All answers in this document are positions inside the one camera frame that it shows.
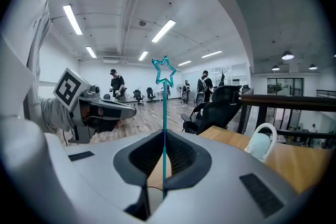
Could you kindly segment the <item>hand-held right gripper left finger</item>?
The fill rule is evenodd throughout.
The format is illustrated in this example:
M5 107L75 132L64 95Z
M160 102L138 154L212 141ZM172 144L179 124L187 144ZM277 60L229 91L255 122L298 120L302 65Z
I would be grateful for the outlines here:
M161 131L64 150L79 224L164 224L162 192L148 187L163 153Z

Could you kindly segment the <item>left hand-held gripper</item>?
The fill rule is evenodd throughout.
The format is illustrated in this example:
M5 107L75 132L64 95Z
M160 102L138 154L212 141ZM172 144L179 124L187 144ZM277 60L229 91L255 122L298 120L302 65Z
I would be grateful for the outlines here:
M96 130L83 119L124 120L136 115L136 108L100 98L100 88L66 68L53 91L73 122L68 143L89 143Z

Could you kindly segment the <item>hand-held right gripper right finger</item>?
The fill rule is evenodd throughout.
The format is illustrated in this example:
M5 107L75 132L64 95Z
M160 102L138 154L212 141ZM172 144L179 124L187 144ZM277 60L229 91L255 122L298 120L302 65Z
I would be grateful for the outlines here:
M297 193L265 164L233 146L168 131L172 175L155 224L277 222Z

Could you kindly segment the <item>star-topped stirring stick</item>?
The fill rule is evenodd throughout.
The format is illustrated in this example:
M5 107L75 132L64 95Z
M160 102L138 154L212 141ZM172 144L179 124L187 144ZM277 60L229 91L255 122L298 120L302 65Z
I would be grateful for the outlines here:
M167 155L167 86L173 87L173 77L177 73L177 70L170 64L168 56L164 56L162 60L152 59L152 63L157 70L156 75L156 84L163 84L163 138L164 138L164 145L163 145L163 181L162 181L162 193L163 193L163 200L166 198L167 190L166 181L167 181L167 165L168 165L168 155ZM167 65L167 67L171 70L169 78L161 78L161 67Z

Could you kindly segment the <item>person's left forearm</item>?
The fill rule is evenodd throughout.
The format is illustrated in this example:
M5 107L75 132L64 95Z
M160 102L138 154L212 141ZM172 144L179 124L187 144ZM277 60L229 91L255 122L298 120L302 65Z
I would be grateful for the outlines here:
M70 112L56 98L40 99L42 128L46 133L69 132L74 127Z

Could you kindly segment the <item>person's left hand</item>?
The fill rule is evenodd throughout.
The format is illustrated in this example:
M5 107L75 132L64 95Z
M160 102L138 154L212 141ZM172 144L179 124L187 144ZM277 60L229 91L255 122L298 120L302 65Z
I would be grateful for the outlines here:
M104 120L101 118L87 118L84 124L93 128L96 133L112 132L114 129L119 128L121 121L119 120Z

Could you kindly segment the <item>ceiling strip lights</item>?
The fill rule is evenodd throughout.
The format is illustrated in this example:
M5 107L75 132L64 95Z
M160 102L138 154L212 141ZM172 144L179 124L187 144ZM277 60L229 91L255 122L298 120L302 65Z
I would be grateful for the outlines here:
M71 6L66 5L66 6L63 7L63 9L66 13L66 16L67 16L71 26L73 27L75 33L77 35L83 35L83 33L82 33L82 31L81 31L81 29L78 25L78 22L76 21L76 17L73 13L73 10L72 10ZM171 19L168 20L167 23L160 29L160 31L152 39L152 42L157 43L175 24L176 24L175 21L173 21ZM92 50L92 48L90 46L87 46L86 50L92 58L95 58L95 59L97 58L97 55L94 53L94 51ZM219 51L216 51L216 52L212 52L210 54L202 56L202 58L210 57L210 56L213 56L213 55L216 55L216 54L219 54L219 53L222 53L222 51L219 50Z

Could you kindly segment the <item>person's grey shirt torso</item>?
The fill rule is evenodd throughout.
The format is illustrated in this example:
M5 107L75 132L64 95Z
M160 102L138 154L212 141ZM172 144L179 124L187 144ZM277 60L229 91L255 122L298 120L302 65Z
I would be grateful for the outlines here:
M28 115L42 124L39 51L51 27L47 0L12 0L0 23L0 115Z

